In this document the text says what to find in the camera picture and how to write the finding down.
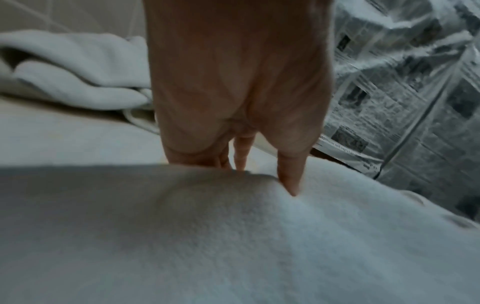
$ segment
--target finger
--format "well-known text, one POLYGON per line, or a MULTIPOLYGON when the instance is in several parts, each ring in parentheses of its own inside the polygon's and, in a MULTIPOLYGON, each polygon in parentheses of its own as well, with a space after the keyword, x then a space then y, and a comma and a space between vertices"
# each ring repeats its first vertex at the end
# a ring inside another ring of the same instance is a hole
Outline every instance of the finger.
POLYGON ((250 136, 237 136, 233 141, 233 147, 235 148, 235 154, 233 160, 235 162, 235 168, 243 171, 247 166, 247 158, 250 153, 250 149, 255 141, 255 134, 250 136))
POLYGON ((231 169, 232 165, 230 165, 229 160, 229 144, 225 145, 225 148, 221 151, 220 156, 218 157, 220 160, 220 167, 222 169, 231 169))
POLYGON ((292 196, 297 196, 300 192, 300 181, 308 155, 309 151, 294 155, 278 152, 278 179, 292 196))

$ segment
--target folded towel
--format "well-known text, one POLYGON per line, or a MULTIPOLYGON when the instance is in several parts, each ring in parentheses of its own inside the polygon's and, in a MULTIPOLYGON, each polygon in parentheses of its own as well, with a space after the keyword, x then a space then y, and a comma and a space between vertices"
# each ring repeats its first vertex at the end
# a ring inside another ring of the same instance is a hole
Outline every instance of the folded towel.
POLYGON ((92 110, 119 110, 158 133, 145 39, 111 34, 0 33, 0 93, 92 110))
POLYGON ((0 170, 0 188, 4 304, 480 299, 477 224, 325 160, 296 198, 181 166, 0 170))

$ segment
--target skin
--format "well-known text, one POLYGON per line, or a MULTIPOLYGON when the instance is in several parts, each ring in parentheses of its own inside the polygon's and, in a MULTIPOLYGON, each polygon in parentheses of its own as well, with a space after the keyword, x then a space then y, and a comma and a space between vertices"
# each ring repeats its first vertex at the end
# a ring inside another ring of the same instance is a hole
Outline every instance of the skin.
POLYGON ((244 170, 261 132, 299 193, 333 87, 333 0, 144 0, 153 103, 170 163, 244 170))

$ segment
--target cloth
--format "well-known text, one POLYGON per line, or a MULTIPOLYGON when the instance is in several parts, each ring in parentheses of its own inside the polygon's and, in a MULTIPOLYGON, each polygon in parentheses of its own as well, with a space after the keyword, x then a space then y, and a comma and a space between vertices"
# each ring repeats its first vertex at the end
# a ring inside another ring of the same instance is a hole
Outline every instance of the cloth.
POLYGON ((92 110, 119 110, 158 133, 145 39, 111 34, 0 33, 0 93, 92 110))
POLYGON ((2 303, 479 303, 480 230, 309 159, 0 171, 2 303))

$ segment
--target newspaper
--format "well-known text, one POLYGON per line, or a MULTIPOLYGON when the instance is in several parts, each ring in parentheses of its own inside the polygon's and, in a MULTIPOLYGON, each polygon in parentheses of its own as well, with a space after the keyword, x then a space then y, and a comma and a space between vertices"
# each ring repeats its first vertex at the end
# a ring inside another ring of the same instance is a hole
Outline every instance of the newspaper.
POLYGON ((337 83, 315 148, 474 217, 480 0, 338 0, 335 26, 337 83))

